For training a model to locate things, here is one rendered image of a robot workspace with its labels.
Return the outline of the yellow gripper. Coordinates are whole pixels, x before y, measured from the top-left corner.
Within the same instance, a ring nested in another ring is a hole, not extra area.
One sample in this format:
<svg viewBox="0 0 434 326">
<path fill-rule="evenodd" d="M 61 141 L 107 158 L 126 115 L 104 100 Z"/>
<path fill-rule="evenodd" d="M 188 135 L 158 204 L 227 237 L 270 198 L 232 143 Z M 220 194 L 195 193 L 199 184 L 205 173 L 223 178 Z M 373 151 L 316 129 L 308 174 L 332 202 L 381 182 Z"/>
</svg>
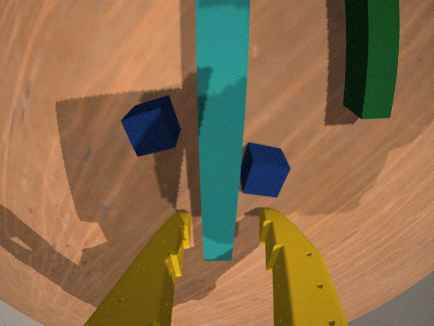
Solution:
<svg viewBox="0 0 434 326">
<path fill-rule="evenodd" d="M 84 326 L 171 326 L 175 277 L 190 235 L 191 214 L 172 215 Z M 274 326 L 348 326 L 322 254 L 286 216 L 262 208 L 259 242 L 272 271 Z"/>
</svg>

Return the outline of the green rod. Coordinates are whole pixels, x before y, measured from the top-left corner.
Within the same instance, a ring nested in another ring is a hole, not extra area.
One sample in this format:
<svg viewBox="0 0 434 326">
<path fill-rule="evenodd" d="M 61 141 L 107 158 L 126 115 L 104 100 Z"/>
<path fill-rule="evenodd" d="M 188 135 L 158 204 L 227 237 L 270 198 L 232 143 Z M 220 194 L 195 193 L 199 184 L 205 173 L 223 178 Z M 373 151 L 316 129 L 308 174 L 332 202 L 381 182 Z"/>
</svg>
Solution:
<svg viewBox="0 0 434 326">
<path fill-rule="evenodd" d="M 390 118 L 400 35 L 399 0 L 345 0 L 343 106 L 360 119 Z"/>
</svg>

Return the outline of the dark blue cube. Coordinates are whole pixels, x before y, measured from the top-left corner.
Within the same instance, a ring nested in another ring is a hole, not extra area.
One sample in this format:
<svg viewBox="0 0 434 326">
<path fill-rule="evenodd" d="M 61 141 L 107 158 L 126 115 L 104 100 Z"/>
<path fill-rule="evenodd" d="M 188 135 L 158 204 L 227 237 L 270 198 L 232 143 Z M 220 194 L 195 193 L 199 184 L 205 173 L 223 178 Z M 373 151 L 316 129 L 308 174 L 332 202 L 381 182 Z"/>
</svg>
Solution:
<svg viewBox="0 0 434 326">
<path fill-rule="evenodd" d="M 121 122 L 137 157 L 175 148 L 181 131 L 169 95 L 135 105 Z"/>
<path fill-rule="evenodd" d="M 281 148 L 248 142 L 241 165 L 242 193 L 277 198 L 290 169 Z"/>
</svg>

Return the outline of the turquoise rod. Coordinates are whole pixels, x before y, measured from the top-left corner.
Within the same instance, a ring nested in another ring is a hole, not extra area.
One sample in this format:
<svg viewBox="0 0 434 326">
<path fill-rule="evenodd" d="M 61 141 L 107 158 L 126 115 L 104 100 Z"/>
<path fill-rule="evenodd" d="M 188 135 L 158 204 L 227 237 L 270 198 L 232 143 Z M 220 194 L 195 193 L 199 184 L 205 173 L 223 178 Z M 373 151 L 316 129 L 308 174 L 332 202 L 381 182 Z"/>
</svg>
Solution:
<svg viewBox="0 0 434 326">
<path fill-rule="evenodd" d="M 250 0 L 196 0 L 204 261 L 231 261 L 247 92 Z"/>
</svg>

